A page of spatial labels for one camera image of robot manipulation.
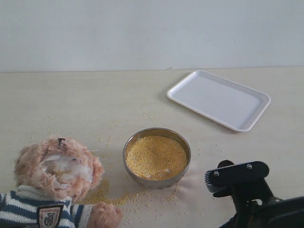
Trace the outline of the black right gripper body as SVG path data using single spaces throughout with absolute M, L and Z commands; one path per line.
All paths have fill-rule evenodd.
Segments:
M 280 199 L 265 180 L 227 186 L 218 197 L 231 196 L 236 213 L 223 228 L 302 228 L 304 198 Z

